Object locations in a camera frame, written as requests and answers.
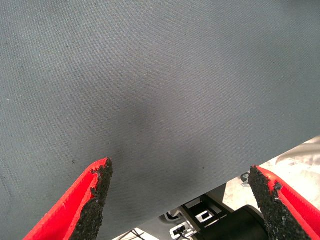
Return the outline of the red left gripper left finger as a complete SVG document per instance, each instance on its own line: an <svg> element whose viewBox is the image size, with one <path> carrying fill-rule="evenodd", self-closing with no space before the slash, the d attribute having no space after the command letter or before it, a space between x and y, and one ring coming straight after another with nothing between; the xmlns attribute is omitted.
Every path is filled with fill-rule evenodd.
<svg viewBox="0 0 320 240"><path fill-rule="evenodd" d="M95 240L103 223L112 175L109 158L89 165L24 239Z"/></svg>

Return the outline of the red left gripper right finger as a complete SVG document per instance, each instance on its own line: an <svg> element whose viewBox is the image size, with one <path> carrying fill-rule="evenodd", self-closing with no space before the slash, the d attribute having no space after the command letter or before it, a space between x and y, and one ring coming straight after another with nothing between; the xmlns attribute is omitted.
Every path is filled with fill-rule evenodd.
<svg viewBox="0 0 320 240"><path fill-rule="evenodd" d="M263 215L270 240L320 238L320 210L283 179L253 165L248 183Z"/></svg>

